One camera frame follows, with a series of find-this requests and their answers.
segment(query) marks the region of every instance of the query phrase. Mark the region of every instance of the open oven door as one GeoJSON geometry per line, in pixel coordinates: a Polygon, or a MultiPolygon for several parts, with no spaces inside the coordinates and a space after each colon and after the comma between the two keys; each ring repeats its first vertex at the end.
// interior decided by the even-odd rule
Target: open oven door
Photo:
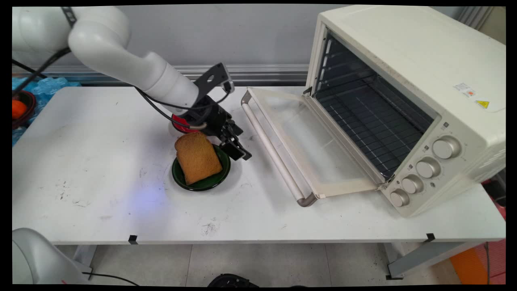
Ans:
{"type": "Polygon", "coordinates": [[[282,178],[301,206],[317,199],[375,190],[379,184],[356,162],[351,153],[308,106],[305,97],[248,88],[242,108],[273,159],[282,178]],[[284,162],[258,122],[248,102],[253,99],[311,187],[301,193],[284,162]]]}

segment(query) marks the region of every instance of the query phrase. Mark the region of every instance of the green bowl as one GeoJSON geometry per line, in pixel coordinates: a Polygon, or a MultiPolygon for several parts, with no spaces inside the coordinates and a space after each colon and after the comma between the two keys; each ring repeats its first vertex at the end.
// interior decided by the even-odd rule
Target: green bowl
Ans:
{"type": "Polygon", "coordinates": [[[175,158],[174,162],[172,163],[172,177],[181,188],[190,191],[205,191],[221,184],[221,182],[224,181],[226,176],[228,176],[228,173],[230,172],[230,157],[225,152],[223,152],[222,149],[220,149],[217,145],[212,145],[214,146],[216,155],[219,158],[219,161],[221,162],[221,166],[223,167],[222,171],[210,177],[206,177],[203,180],[187,185],[185,183],[185,174],[183,173],[183,170],[179,165],[178,158],[175,158]]]}

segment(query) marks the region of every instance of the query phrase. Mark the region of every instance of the black wire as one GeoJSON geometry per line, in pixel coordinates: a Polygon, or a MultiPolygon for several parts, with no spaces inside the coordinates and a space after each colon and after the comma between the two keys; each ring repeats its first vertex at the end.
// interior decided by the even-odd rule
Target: black wire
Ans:
{"type": "Polygon", "coordinates": [[[145,94],[144,91],[140,90],[139,88],[135,87],[135,89],[138,91],[138,93],[140,93],[140,95],[142,95],[142,97],[144,97],[144,99],[149,103],[151,104],[151,106],[156,109],[156,111],[158,111],[161,115],[163,115],[163,117],[167,118],[169,121],[172,121],[173,123],[176,123],[178,125],[181,125],[181,126],[184,126],[186,128],[190,128],[190,125],[187,125],[187,124],[183,124],[179,121],[175,121],[174,119],[172,119],[171,117],[169,117],[165,112],[161,111],[160,108],[158,108],[154,103],[151,102],[151,100],[149,100],[151,97],[149,97],[149,95],[145,94]]]}
{"type": "Polygon", "coordinates": [[[490,285],[490,256],[488,255],[488,242],[485,243],[485,251],[486,251],[486,268],[487,268],[487,273],[488,275],[486,275],[486,284],[487,285],[490,285]]]}
{"type": "Polygon", "coordinates": [[[159,103],[161,105],[167,105],[167,106],[174,107],[174,108],[179,108],[179,109],[198,110],[198,109],[205,109],[205,108],[208,108],[208,107],[211,107],[211,106],[215,106],[215,105],[223,102],[226,99],[226,97],[228,97],[228,95],[229,95],[229,93],[227,93],[223,98],[221,98],[221,100],[217,101],[215,104],[212,103],[212,104],[209,104],[209,105],[199,106],[199,107],[183,107],[183,106],[178,106],[178,105],[172,105],[172,104],[169,104],[169,103],[158,101],[158,100],[150,97],[149,95],[147,95],[147,97],[149,99],[151,99],[152,101],[154,101],[156,103],[159,103]]]}
{"type": "Polygon", "coordinates": [[[117,277],[117,276],[113,276],[113,275],[96,274],[96,273],[88,273],[88,272],[83,272],[83,274],[85,274],[85,275],[100,276],[100,277],[110,277],[110,278],[115,278],[115,279],[119,279],[119,280],[126,281],[126,282],[131,283],[131,284],[133,284],[133,285],[135,285],[135,286],[140,286],[140,285],[138,285],[138,284],[137,284],[137,283],[135,283],[135,282],[131,282],[131,281],[127,280],[127,279],[124,279],[124,278],[121,278],[121,277],[117,277]]]}
{"type": "Polygon", "coordinates": [[[15,64],[15,65],[17,65],[17,66],[19,66],[20,68],[22,68],[22,69],[24,69],[24,70],[28,71],[28,72],[31,72],[31,73],[33,73],[33,74],[37,74],[39,77],[41,77],[41,78],[43,78],[43,79],[45,79],[45,78],[46,78],[46,76],[45,76],[45,75],[43,75],[42,73],[38,73],[38,72],[36,72],[36,71],[35,71],[35,70],[33,70],[32,68],[29,68],[29,67],[25,66],[24,64],[22,64],[22,63],[18,62],[18,61],[17,61],[17,60],[15,60],[15,59],[12,59],[12,63],[13,63],[13,64],[15,64]]]}
{"type": "Polygon", "coordinates": [[[16,96],[16,94],[18,94],[23,88],[25,88],[25,86],[27,86],[30,82],[32,82],[38,76],[38,74],[43,72],[48,66],[52,65],[60,57],[64,56],[65,54],[67,54],[69,52],[70,52],[70,48],[64,48],[64,49],[59,50],[56,53],[54,53],[46,62],[43,63],[43,65],[41,65],[41,67],[39,67],[39,69],[37,69],[34,73],[32,73],[30,77],[28,77],[23,83],[18,85],[18,87],[16,87],[16,89],[14,89],[12,91],[12,96],[13,97],[16,96]]]}

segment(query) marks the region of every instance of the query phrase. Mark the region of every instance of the toast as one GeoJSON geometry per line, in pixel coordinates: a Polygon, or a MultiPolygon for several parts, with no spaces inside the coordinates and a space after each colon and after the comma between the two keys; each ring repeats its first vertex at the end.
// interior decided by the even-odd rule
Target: toast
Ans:
{"type": "Polygon", "coordinates": [[[176,140],[174,148],[187,185],[217,174],[223,169],[214,146],[202,132],[181,136],[176,140]]]}

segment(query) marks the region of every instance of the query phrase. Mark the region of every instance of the gray wall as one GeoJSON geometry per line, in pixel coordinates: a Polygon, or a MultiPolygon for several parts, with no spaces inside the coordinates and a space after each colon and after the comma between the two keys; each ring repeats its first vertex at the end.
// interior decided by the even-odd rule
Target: gray wall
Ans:
{"type": "MultiPolygon", "coordinates": [[[[130,19],[128,50],[155,51],[173,66],[308,64],[318,13],[336,4],[205,4],[118,6],[130,19]]],[[[433,6],[457,18],[462,6],[433,6]]],[[[13,52],[38,66],[50,54],[13,52]]],[[[82,65],[72,54],[55,63],[82,65]]]]}

